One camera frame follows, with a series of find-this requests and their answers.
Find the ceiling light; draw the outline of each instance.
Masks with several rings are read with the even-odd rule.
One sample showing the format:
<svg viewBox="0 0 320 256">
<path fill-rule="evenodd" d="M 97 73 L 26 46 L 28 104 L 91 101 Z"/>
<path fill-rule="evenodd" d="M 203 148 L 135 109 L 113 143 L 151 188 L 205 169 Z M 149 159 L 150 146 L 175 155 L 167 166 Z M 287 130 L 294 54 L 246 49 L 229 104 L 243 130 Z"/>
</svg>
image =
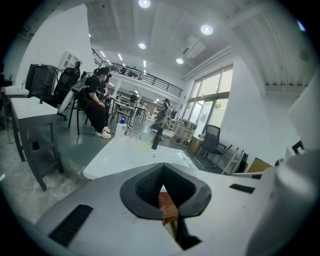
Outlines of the ceiling light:
<svg viewBox="0 0 320 256">
<path fill-rule="evenodd" d="M 298 26 L 299 26 L 301 31 L 306 31 L 304 25 L 302 25 L 302 23 L 299 20 L 296 20 L 296 22 L 298 22 Z"/>
<path fill-rule="evenodd" d="M 150 7 L 150 1 L 149 0 L 139 0 L 139 5 L 142 8 L 148 8 L 148 7 Z"/>
<path fill-rule="evenodd" d="M 201 32 L 208 36 L 208 35 L 211 35 L 214 32 L 214 30 L 209 25 L 203 25 L 201 26 Z"/>
<path fill-rule="evenodd" d="M 146 49 L 146 45 L 144 44 L 144 43 L 139 43 L 139 47 L 141 48 L 141 49 Z"/>
<path fill-rule="evenodd" d="M 183 64 L 183 63 L 184 63 L 184 60 L 183 60 L 182 58 L 177 58 L 177 59 L 176 59 L 176 62 L 177 62 L 178 64 Z"/>
</svg>

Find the water bottle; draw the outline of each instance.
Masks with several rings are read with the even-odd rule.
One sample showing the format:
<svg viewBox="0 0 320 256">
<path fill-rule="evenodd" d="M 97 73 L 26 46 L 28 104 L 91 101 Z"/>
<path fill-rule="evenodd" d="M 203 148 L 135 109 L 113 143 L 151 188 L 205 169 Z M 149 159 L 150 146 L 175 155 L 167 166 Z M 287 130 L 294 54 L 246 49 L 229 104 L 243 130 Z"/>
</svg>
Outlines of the water bottle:
<svg viewBox="0 0 320 256">
<path fill-rule="evenodd" d="M 116 124 L 114 137 L 122 137 L 125 135 L 125 130 L 127 127 L 127 124 L 125 123 L 125 119 L 126 119 L 126 117 L 123 116 L 121 118 L 121 121 Z"/>
</svg>

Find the air conditioner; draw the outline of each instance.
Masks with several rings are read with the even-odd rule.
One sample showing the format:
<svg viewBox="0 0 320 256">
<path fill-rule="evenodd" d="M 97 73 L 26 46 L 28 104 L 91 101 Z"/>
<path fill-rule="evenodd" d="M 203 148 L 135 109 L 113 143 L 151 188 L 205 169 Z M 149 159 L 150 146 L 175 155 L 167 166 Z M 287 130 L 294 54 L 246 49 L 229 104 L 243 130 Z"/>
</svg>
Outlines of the air conditioner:
<svg viewBox="0 0 320 256">
<path fill-rule="evenodd" d="M 192 59 L 196 58 L 204 49 L 206 49 L 206 46 L 192 35 L 189 36 L 188 40 L 181 48 L 182 54 L 187 58 Z"/>
</svg>

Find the gray concrete floor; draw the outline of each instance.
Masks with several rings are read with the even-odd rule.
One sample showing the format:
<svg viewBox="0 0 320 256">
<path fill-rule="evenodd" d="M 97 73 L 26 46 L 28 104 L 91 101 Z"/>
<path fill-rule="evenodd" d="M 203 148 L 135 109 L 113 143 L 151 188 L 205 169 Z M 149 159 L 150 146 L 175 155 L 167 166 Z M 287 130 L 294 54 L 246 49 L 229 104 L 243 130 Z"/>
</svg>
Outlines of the gray concrete floor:
<svg viewBox="0 0 320 256">
<path fill-rule="evenodd" d="M 37 220 L 50 207 L 62 200 L 78 188 L 84 186 L 88 180 L 83 177 L 83 170 L 97 155 L 97 153 L 111 140 L 103 139 L 95 135 L 95 130 L 90 121 L 85 124 L 86 115 L 79 114 L 80 135 L 77 133 L 76 115 L 72 117 L 71 126 L 68 128 L 68 120 L 57 116 L 57 139 L 64 173 L 58 171 L 44 177 L 47 190 L 44 192 L 28 165 L 21 162 L 12 130 L 9 131 L 11 144 L 5 130 L 0 131 L 0 181 L 1 189 L 6 196 L 13 212 L 31 223 Z M 117 122 L 109 125 L 111 132 L 115 130 Z M 139 131 L 143 140 L 153 139 L 150 134 L 150 125 L 153 122 L 146 120 L 142 123 L 141 117 L 136 117 L 133 122 L 134 130 Z M 193 160 L 193 154 L 188 148 L 174 143 L 172 140 L 164 139 L 160 145 L 183 150 L 185 154 L 201 169 Z M 204 169 L 204 171 L 218 173 L 217 169 Z"/>
</svg>

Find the railing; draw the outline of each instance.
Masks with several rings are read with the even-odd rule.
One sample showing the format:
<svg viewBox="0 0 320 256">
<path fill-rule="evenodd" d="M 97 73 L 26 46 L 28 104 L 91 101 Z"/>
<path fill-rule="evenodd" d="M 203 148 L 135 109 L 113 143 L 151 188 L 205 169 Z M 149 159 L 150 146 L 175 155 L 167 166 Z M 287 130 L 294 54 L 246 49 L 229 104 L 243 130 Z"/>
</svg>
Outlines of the railing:
<svg viewBox="0 0 320 256">
<path fill-rule="evenodd" d="M 149 85 L 155 86 L 159 89 L 162 89 L 162 90 L 164 90 L 168 93 L 171 93 L 175 96 L 178 96 L 178 97 L 180 97 L 181 92 L 183 91 L 179 87 L 174 86 L 173 84 L 166 82 L 166 81 L 164 81 L 158 77 L 155 77 L 151 74 L 144 73 L 143 71 L 134 69 L 129 66 L 124 67 L 120 64 L 108 63 L 106 61 L 103 61 L 99 57 L 99 55 L 95 52 L 95 50 L 93 50 L 93 49 L 92 49 L 92 53 L 93 53 L 94 62 L 98 68 L 108 67 L 110 69 L 110 71 L 112 71 L 112 72 L 116 72 L 116 73 L 122 74 L 124 76 L 128 76 L 128 77 L 131 77 L 134 79 L 141 80 Z"/>
</svg>

